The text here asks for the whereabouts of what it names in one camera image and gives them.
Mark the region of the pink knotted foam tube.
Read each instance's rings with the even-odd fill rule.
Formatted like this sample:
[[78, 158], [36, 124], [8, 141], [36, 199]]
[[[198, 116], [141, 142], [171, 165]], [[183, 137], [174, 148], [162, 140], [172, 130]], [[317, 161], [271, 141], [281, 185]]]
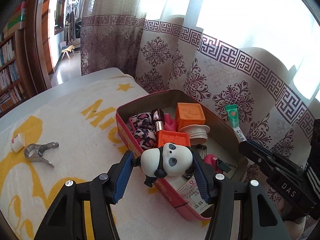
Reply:
[[221, 169], [219, 168], [218, 157], [216, 157], [214, 154], [206, 155], [204, 162], [211, 165], [216, 173], [222, 173]]

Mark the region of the dark green binder clip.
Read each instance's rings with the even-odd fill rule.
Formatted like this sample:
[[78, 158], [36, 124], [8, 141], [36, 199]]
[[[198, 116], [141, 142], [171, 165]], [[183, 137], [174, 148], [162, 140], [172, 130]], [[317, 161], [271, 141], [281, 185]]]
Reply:
[[233, 168], [237, 168], [235, 165], [225, 163], [221, 159], [217, 159], [217, 166], [222, 172], [226, 173], [230, 172]]

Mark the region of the panda squishy toy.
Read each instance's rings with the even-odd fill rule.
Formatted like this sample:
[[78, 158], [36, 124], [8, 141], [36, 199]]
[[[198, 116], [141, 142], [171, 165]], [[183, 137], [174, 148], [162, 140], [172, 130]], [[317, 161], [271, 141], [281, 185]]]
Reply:
[[139, 157], [133, 159], [132, 165], [141, 167], [145, 174], [144, 184], [148, 187], [153, 187], [157, 179], [194, 172], [191, 148], [173, 143], [145, 150]]

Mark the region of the red-orange embossed cube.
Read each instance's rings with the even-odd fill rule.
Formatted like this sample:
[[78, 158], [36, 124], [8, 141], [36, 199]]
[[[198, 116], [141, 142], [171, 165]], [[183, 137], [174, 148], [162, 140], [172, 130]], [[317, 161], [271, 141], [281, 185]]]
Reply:
[[191, 146], [187, 133], [161, 130], [156, 132], [156, 147], [160, 148], [166, 143], [173, 143], [181, 146]]

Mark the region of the leopard print plush toy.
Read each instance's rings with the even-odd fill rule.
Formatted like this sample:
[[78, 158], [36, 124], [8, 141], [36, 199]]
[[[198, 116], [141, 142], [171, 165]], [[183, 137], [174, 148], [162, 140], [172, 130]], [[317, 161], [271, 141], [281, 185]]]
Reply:
[[139, 113], [129, 117], [131, 133], [143, 150], [153, 148], [156, 143], [155, 127], [151, 113]]

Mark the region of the light orange embossed cube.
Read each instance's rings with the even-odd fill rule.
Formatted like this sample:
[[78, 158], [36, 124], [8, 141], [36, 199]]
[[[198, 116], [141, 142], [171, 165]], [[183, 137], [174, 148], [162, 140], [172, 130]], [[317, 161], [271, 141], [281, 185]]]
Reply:
[[204, 125], [206, 118], [199, 103], [179, 102], [176, 106], [175, 120], [178, 130], [189, 125]]

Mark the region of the brown cosmetic bottle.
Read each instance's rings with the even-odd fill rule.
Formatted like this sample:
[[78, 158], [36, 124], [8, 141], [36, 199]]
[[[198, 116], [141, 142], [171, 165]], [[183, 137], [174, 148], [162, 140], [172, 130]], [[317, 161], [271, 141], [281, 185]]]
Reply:
[[151, 111], [151, 119], [156, 132], [164, 129], [164, 113], [160, 108], [156, 108]]

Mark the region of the white green medicine box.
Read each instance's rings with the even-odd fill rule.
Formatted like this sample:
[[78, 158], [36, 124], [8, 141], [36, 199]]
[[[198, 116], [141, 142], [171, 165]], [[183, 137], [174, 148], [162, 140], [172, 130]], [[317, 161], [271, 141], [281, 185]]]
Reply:
[[194, 176], [186, 181], [177, 192], [199, 215], [211, 207], [211, 205], [207, 204], [201, 197]]

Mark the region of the white green ointment tube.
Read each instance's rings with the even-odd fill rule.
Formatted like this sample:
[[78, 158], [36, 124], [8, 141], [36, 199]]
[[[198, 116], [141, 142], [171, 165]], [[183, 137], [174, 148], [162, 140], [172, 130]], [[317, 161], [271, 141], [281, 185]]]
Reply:
[[233, 131], [237, 137], [238, 142], [246, 141], [247, 139], [240, 128], [237, 105], [235, 105], [235, 104], [227, 105], [227, 106], [225, 106], [225, 111], [227, 113], [228, 122], [229, 122], [231, 128], [233, 129]]

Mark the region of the white yellow towel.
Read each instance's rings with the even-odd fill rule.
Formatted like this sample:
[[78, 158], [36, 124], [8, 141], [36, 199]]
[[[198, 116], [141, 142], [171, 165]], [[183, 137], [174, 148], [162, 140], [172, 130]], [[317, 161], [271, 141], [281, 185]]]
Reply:
[[[119, 162], [126, 146], [118, 135], [116, 109], [146, 95], [135, 80], [120, 75], [87, 85], [35, 110], [1, 133], [1, 212], [18, 239], [33, 239], [50, 204], [68, 180], [82, 183]], [[18, 153], [11, 140], [25, 135]], [[29, 144], [56, 141], [45, 163], [24, 157]], [[123, 198], [112, 206], [121, 239], [204, 239], [208, 222], [183, 219], [157, 188], [133, 170]]]

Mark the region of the red biscuit tin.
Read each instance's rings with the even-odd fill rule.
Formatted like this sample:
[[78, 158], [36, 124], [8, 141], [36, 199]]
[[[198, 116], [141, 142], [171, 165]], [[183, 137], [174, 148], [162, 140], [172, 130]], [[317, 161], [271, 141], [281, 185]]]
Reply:
[[126, 103], [117, 108], [116, 122], [145, 185], [157, 187], [186, 220], [209, 220], [214, 208], [195, 177], [194, 157], [215, 177], [245, 178], [248, 161], [234, 129], [180, 90]]

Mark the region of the silver metal spring clamp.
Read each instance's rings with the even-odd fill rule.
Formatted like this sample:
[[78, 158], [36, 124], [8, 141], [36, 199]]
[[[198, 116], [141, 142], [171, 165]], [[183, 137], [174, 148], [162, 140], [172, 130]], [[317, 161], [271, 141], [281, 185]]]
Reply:
[[53, 163], [44, 158], [44, 153], [47, 150], [58, 148], [60, 144], [56, 141], [47, 144], [29, 144], [23, 151], [24, 157], [32, 163], [45, 163], [54, 168]]

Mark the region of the white red small box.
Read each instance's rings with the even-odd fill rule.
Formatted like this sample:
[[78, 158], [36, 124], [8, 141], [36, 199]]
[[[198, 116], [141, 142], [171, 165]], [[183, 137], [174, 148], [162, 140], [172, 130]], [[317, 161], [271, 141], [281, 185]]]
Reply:
[[11, 148], [15, 153], [18, 153], [25, 147], [25, 135], [24, 133], [18, 133], [11, 140]]

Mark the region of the wooden bookshelf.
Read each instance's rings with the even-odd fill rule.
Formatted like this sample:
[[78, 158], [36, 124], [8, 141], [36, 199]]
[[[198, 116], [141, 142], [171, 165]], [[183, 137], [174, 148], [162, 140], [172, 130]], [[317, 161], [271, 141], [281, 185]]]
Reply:
[[32, 98], [35, 87], [25, 49], [24, 30], [1, 42], [1, 116]]

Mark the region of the patterned purple curtain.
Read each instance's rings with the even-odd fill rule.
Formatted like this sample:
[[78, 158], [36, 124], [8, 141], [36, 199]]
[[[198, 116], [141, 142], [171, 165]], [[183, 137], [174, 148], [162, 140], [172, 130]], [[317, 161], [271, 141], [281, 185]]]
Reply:
[[116, 67], [148, 93], [181, 90], [302, 168], [319, 118], [319, 17], [302, 0], [85, 0], [81, 72]]

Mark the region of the stacked gift boxes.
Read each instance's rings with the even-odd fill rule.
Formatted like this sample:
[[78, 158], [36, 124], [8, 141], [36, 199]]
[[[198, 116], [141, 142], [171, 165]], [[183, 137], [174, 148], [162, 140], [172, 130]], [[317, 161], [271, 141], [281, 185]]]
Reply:
[[14, 11], [14, 14], [9, 18], [3, 29], [3, 36], [7, 38], [17, 30], [25, 28], [25, 20], [27, 16], [28, 1], [23, 1]]

